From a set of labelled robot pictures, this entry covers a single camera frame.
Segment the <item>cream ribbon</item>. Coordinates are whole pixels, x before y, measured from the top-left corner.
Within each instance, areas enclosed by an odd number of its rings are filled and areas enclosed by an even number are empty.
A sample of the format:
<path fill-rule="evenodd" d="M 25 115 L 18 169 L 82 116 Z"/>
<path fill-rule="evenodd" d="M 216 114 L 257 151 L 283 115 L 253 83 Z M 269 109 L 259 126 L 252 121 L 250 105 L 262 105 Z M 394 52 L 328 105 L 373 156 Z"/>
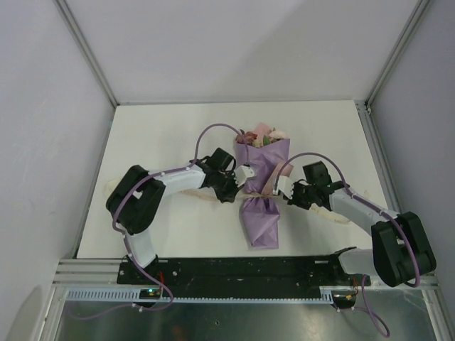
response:
<path fill-rule="evenodd" d="M 117 185 L 119 185 L 121 178 L 115 178 L 111 181 L 108 181 L 105 186 L 103 187 L 103 198 L 107 199 L 114 191 Z M 218 199 L 216 196 L 211 195 L 206 193 L 204 190 L 182 190 L 179 192 L 182 195 L 187 195 L 191 197 L 197 197 L 198 199 L 205 200 L 205 201 L 211 201 L 211 202 L 216 202 Z M 252 199 L 252 198 L 277 198 L 277 196 L 273 195 L 261 195 L 259 193 L 253 193 L 253 194 L 239 194 L 236 197 L 237 201 L 243 201 L 246 199 Z M 316 204 L 312 204 L 309 208 L 310 212 L 316 213 L 320 217 L 329 220 L 331 222 L 335 222 L 338 224 L 348 224 L 350 223 L 350 220 L 346 217 L 343 217 L 340 214 L 334 213 L 326 209 L 325 207 L 319 207 Z"/>

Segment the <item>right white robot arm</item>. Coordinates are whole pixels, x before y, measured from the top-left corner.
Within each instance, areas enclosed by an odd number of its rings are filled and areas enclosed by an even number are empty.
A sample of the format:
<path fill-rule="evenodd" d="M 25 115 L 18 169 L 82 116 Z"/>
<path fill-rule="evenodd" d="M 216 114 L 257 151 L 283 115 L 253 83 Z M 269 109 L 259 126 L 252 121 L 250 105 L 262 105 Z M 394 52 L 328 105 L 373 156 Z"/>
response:
<path fill-rule="evenodd" d="M 363 197 L 344 181 L 334 181 L 319 161 L 303 168 L 303 180 L 281 175 L 276 190 L 288 205 L 309 210 L 313 206 L 340 215 L 364 230 L 372 240 L 370 249 L 351 248 L 338 253 L 328 267 L 328 277 L 344 285 L 353 274 L 378 276 L 390 287 L 416 287 L 421 276 L 437 267 L 421 219 L 413 212 L 399 213 Z"/>

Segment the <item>pink wrapping paper sheet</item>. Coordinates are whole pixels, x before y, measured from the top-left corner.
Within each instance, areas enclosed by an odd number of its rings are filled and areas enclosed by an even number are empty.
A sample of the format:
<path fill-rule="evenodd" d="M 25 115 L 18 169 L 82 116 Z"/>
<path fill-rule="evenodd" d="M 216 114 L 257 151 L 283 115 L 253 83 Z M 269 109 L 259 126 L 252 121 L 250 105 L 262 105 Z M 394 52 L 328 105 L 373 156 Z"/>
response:
<path fill-rule="evenodd" d="M 260 123 L 255 129 L 258 137 L 252 146 L 235 142 L 235 159 L 239 166 L 247 164 L 256 173 L 253 179 L 244 184 L 245 194 L 259 193 L 273 195 L 274 180 L 278 173 L 289 175 L 291 164 L 284 163 L 289 158 L 291 140 L 289 138 L 264 146 L 263 136 L 272 129 Z M 240 219 L 245 228 L 247 240 L 253 249 L 277 249 L 279 247 L 278 223 L 280 210 L 274 198 L 252 198 L 242 201 Z"/>

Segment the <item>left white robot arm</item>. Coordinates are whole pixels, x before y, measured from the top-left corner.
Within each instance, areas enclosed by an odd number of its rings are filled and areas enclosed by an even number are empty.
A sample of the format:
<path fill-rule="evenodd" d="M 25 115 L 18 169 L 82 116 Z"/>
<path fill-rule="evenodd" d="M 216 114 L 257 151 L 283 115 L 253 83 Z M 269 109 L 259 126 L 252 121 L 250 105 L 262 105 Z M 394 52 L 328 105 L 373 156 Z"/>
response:
<path fill-rule="evenodd" d="M 234 202 L 247 180 L 255 175 L 247 165 L 238 166 L 232 155 L 217 148 L 211 156 L 188 166 L 151 172 L 132 166 L 107 198 L 105 207 L 114 230 L 122 233 L 127 256 L 135 263 L 132 275 L 140 283 L 151 283 L 157 275 L 157 258 L 148 230 L 164 197 L 185 190 L 211 188 L 221 202 Z"/>

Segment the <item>light pink rose stem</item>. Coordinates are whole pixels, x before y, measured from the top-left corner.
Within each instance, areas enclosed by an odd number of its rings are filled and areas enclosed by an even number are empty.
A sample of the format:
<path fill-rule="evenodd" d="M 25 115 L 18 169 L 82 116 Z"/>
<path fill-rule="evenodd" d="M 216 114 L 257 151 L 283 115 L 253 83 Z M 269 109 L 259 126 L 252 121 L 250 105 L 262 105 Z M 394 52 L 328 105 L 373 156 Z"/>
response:
<path fill-rule="evenodd" d="M 277 130 L 277 129 L 272 129 L 271 131 L 267 132 L 263 136 L 262 144 L 264 146 L 267 146 L 267 145 L 273 144 L 275 142 L 278 142 L 278 141 L 281 141 L 281 140 L 284 140 L 287 138 L 288 138 L 287 134 L 284 133 L 283 131 Z"/>

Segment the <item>dark pink rose stem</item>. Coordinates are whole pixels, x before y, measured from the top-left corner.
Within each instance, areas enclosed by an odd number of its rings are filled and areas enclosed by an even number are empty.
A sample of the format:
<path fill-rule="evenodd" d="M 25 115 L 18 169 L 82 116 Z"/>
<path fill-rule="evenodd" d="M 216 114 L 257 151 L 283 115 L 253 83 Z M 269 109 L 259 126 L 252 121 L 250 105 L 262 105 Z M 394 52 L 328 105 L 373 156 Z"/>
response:
<path fill-rule="evenodd" d="M 235 141 L 238 144 L 247 144 L 252 146 L 254 142 L 257 140 L 258 135 L 253 131 L 243 131 L 240 130 L 240 134 L 236 136 Z"/>

